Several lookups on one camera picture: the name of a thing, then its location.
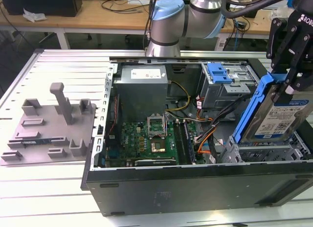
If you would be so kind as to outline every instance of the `label sticker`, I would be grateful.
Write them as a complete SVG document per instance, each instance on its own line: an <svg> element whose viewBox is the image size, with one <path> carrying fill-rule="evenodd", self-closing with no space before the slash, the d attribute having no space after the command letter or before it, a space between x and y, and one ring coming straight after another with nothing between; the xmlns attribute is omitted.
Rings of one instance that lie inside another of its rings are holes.
<svg viewBox="0 0 313 227"><path fill-rule="evenodd" d="M131 70L132 79L160 79L161 70L160 69L132 69Z"/></svg>
<svg viewBox="0 0 313 227"><path fill-rule="evenodd" d="M37 144L35 141L23 141L23 144Z"/></svg>
<svg viewBox="0 0 313 227"><path fill-rule="evenodd" d="M215 145L223 145L223 139L218 139L217 142L218 143L215 143Z"/></svg>
<svg viewBox="0 0 313 227"><path fill-rule="evenodd" d="M238 75L237 74L228 74L228 77L230 79L239 79Z"/></svg>
<svg viewBox="0 0 313 227"><path fill-rule="evenodd" d="M210 155L209 159L211 163L216 163L216 159L213 157L213 155Z"/></svg>
<svg viewBox="0 0 313 227"><path fill-rule="evenodd" d="M274 138L284 134L295 121L295 115L308 104L308 100L293 100L288 104L275 103L255 133L257 138Z"/></svg>
<svg viewBox="0 0 313 227"><path fill-rule="evenodd" d="M200 109L200 110L202 109L202 102L197 101L197 108Z"/></svg>

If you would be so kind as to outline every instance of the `yellow wire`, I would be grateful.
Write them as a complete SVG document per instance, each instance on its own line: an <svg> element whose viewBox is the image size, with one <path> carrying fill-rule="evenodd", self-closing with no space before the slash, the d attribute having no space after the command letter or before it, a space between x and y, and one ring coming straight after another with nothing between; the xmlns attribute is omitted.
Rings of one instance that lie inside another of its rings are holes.
<svg viewBox="0 0 313 227"><path fill-rule="evenodd" d="M187 97L188 97L188 101L187 101L186 105L184 105L184 106L182 106L182 107L167 109L167 110L165 110L165 111L180 111L180 110L183 110L183 109L187 108L188 105L189 105L189 103L190 103L190 96L189 96L189 93L188 93L187 90L186 90L182 85L180 85L178 82L172 81L172 83L177 84L181 89L183 89L183 91L186 93L186 95L187 95Z"/></svg>

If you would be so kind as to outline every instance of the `computer tower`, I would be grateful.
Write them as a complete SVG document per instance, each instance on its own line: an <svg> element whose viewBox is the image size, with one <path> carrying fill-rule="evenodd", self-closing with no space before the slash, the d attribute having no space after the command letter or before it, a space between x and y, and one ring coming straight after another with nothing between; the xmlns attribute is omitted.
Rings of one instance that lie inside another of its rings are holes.
<svg viewBox="0 0 313 227"><path fill-rule="evenodd" d="M10 15L23 14L23 9L32 13L44 13L64 17L75 17L82 0L2 0Z"/></svg>

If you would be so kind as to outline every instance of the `white paper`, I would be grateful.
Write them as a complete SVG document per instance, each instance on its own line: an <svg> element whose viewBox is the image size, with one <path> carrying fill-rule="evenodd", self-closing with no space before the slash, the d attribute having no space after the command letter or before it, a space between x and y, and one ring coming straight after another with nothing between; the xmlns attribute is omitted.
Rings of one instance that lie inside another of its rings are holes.
<svg viewBox="0 0 313 227"><path fill-rule="evenodd" d="M245 8L245 6L231 4L231 5L230 5L230 8Z"/></svg>
<svg viewBox="0 0 313 227"><path fill-rule="evenodd" d="M47 18L45 17L44 13L31 13L24 9L23 17L25 17L27 20L34 23L35 21L43 21Z"/></svg>
<svg viewBox="0 0 313 227"><path fill-rule="evenodd" d="M161 79L160 69L132 69L132 79Z"/></svg>

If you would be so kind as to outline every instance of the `wooden desk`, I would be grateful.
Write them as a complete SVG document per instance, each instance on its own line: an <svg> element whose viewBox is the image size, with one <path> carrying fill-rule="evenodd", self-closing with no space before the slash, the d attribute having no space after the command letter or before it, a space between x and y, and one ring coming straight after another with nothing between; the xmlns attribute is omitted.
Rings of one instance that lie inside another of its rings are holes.
<svg viewBox="0 0 313 227"><path fill-rule="evenodd" d="M138 5L114 4L112 8L124 9L136 6ZM143 8L139 8L138 10L141 13L118 14L103 9L98 0L84 0L83 6L76 17L47 16L47 20L45 21L32 23L21 15L11 16L7 13L6 9L3 9L6 17L19 31L55 32L62 49L69 49L66 33L142 35L148 13ZM270 28L268 16L269 11L259 11L257 17L250 20L251 28L245 34L245 38L251 38L251 35L253 35L253 38L258 38L257 35L262 35L262 39L265 39L269 34ZM2 14L0 14L0 30L14 30ZM226 38L232 30L232 21L226 21L225 27L219 35L217 46L221 46L223 42L225 43Z"/></svg>

